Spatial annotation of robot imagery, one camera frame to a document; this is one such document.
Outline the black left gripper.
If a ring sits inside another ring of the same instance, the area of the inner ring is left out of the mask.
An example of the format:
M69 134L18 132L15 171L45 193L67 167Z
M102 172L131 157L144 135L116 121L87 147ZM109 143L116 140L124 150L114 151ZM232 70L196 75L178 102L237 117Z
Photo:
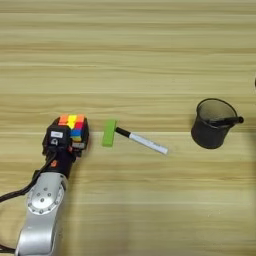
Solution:
M43 148L43 155L46 157L47 167L45 172L54 172L69 178L73 163L77 157L87 148L89 141L89 125L87 118L84 118L82 128L82 143L73 143L68 147L48 146Z

